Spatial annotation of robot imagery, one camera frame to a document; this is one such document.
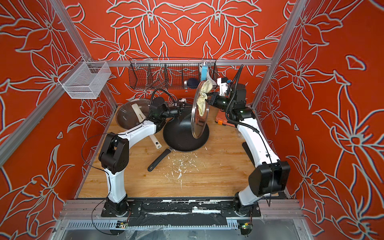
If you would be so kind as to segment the yellow cleaning cloth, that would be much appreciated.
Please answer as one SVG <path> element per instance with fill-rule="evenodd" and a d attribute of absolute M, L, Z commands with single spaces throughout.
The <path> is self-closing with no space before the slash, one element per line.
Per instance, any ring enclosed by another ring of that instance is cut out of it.
<path fill-rule="evenodd" d="M 200 84 L 200 90 L 198 92 L 197 106 L 199 115 L 202 117 L 206 111 L 206 100 L 208 99 L 208 93 L 213 89 L 213 82 L 211 80 L 202 81 Z"/>

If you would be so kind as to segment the glass pot lid black knob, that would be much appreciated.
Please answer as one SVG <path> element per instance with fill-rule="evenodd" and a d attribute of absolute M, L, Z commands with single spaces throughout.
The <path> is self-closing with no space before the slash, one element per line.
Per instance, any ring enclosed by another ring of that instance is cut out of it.
<path fill-rule="evenodd" d="M 209 115 L 210 106 L 207 103 L 206 100 L 206 111 L 205 114 L 201 117 L 199 115 L 199 110 L 197 106 L 197 98 L 198 98 L 198 92 L 200 90 L 200 84 L 197 87 L 196 94 L 194 97 L 194 103 L 192 106 L 192 112 L 191 112 L 191 123 L 192 123 L 192 134 L 195 139 L 200 138 L 203 135 L 203 131 L 205 129 L 205 126 L 207 124 L 207 119 Z"/>

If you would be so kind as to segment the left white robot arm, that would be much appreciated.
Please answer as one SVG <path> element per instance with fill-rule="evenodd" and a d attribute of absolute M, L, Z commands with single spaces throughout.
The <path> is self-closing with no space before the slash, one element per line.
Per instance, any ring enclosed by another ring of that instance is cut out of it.
<path fill-rule="evenodd" d="M 107 134 L 99 153 L 99 161 L 108 180 L 103 217 L 123 217 L 130 211 L 124 171 L 129 163 L 131 147 L 159 132 L 167 119 L 180 116 L 186 107 L 184 99 L 168 104 L 162 97 L 134 100 L 123 105 L 125 123 L 135 126 L 119 134 Z"/>

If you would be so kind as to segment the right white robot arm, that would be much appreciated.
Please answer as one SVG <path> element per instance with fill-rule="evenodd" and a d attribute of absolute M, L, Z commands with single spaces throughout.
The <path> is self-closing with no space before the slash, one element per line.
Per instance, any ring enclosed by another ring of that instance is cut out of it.
<path fill-rule="evenodd" d="M 227 122 L 239 130 L 255 166 L 248 178 L 247 187 L 234 197 L 234 210 L 243 216 L 260 199 L 285 190 L 291 167 L 280 160 L 261 133 L 254 111 L 247 107 L 245 86 L 227 81 L 219 84 L 219 88 L 219 92 L 209 94 L 210 98 L 206 102 L 222 110 Z"/>

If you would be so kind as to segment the orange tool case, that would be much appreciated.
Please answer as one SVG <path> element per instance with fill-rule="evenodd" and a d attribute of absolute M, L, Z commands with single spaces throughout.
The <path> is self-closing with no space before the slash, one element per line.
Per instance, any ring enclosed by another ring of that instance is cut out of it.
<path fill-rule="evenodd" d="M 228 127 L 233 127 L 233 128 L 236 127 L 234 124 L 231 124 L 227 121 L 226 116 L 225 116 L 225 112 L 223 112 L 221 110 L 218 111 L 218 113 L 215 117 L 215 122 L 218 125 L 222 125 L 222 126 L 228 126 Z"/>

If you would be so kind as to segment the dark blue round object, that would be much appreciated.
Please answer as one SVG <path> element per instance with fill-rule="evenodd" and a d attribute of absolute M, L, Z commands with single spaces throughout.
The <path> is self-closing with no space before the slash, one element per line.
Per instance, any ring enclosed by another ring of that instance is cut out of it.
<path fill-rule="evenodd" d="M 185 84 L 186 84 L 188 89 L 197 89 L 197 87 L 200 84 L 200 80 L 198 80 L 196 78 L 190 78 L 187 81 L 185 81 Z"/>

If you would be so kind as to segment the black frying pan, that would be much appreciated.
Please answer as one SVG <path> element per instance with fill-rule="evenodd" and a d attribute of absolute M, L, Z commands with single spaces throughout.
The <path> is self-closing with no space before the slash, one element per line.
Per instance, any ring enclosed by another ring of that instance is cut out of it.
<path fill-rule="evenodd" d="M 148 167 L 151 172 L 155 167 L 171 153 L 172 150 L 178 152 L 193 152 L 202 148 L 209 139 L 210 129 L 206 124 L 202 135 L 199 138 L 193 136 L 191 109 L 182 113 L 180 116 L 173 118 L 165 124 L 163 128 L 163 138 L 168 148 L 163 151 Z"/>

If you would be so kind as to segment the light blue bottle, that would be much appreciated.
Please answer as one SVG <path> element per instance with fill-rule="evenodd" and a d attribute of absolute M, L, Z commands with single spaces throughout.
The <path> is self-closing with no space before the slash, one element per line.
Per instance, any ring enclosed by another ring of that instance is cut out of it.
<path fill-rule="evenodd" d="M 201 82 L 203 81 L 206 81 L 207 80 L 207 73 L 208 73 L 208 66 L 207 65 L 201 65 L 199 66 L 200 68 L 200 80 Z"/>

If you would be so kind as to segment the clear plastic bin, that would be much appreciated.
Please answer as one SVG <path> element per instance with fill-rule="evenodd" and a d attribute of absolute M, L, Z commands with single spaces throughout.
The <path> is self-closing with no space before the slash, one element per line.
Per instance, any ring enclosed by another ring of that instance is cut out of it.
<path fill-rule="evenodd" d="M 71 99 L 93 100 L 98 98 L 110 76 L 107 62 L 79 62 L 60 85 Z"/>

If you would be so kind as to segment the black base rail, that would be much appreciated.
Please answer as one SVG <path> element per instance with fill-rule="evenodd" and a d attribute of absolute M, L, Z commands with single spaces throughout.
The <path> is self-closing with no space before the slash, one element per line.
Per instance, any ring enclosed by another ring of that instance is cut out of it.
<path fill-rule="evenodd" d="M 128 199 L 105 203 L 103 218 L 120 219 L 127 227 L 208 227 L 236 229 L 261 216 L 258 203 L 242 207 L 233 199 Z"/>

